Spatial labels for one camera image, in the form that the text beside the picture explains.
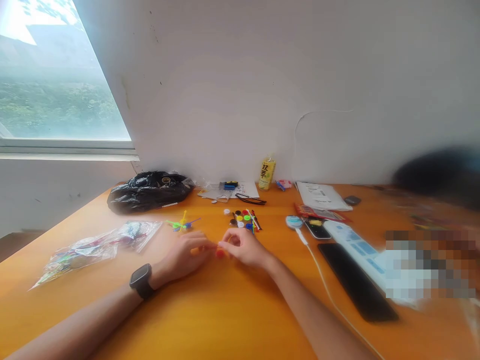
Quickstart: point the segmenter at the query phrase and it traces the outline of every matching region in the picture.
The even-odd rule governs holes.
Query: smartphone
[[[385,296],[339,243],[318,244],[318,249],[335,273],[361,317],[368,322],[399,319]]]
[[[328,239],[331,239],[332,238],[332,235],[330,235],[330,233],[327,231],[326,228],[324,228],[324,226],[317,226],[317,225],[311,225],[309,223],[309,220],[319,220],[318,218],[316,217],[309,217],[306,221],[305,221],[305,225],[306,227],[308,228],[308,230],[310,231],[310,234],[317,240],[328,240]]]

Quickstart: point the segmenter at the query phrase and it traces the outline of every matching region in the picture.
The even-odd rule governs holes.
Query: red plastic piece
[[[217,259],[223,259],[225,257],[225,253],[223,252],[223,250],[217,250],[215,256]]]

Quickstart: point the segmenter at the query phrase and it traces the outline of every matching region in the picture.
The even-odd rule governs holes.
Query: black smartwatch
[[[144,300],[148,299],[154,293],[154,290],[149,284],[150,276],[152,276],[152,266],[145,264],[135,270],[130,278],[130,287],[135,289],[138,295]]]

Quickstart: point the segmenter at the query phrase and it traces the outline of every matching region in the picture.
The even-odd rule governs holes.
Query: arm
[[[229,229],[218,246],[242,263],[267,271],[280,289],[318,359],[376,359],[250,231],[243,228]]]
[[[216,247],[202,232],[183,235],[163,260],[152,265],[150,286],[157,290],[188,275],[200,267]],[[200,252],[192,254],[195,248],[200,248]],[[142,302],[137,291],[125,283],[30,341],[7,360],[85,359]]]

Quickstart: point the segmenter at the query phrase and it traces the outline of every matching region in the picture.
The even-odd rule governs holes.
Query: hand
[[[163,260],[151,267],[150,286],[157,290],[164,284],[195,271],[217,248],[201,231],[180,236]]]
[[[254,267],[265,268],[268,261],[274,257],[246,228],[228,229],[218,246],[245,265]]]

